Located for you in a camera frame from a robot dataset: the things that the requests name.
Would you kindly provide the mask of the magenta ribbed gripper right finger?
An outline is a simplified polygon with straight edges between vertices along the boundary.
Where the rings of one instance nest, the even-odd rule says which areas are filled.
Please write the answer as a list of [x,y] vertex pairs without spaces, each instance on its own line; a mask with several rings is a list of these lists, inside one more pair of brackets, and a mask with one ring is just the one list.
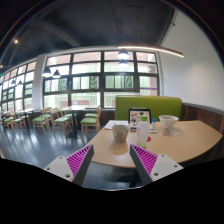
[[139,146],[130,145],[130,155],[143,185],[157,181],[182,169],[166,154],[156,155]]

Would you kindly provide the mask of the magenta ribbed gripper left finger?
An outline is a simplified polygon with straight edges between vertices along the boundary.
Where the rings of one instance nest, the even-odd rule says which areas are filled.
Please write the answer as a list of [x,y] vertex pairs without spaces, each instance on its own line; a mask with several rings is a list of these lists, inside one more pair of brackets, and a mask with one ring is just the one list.
[[94,147],[90,144],[67,157],[58,156],[44,170],[81,186],[93,155]]

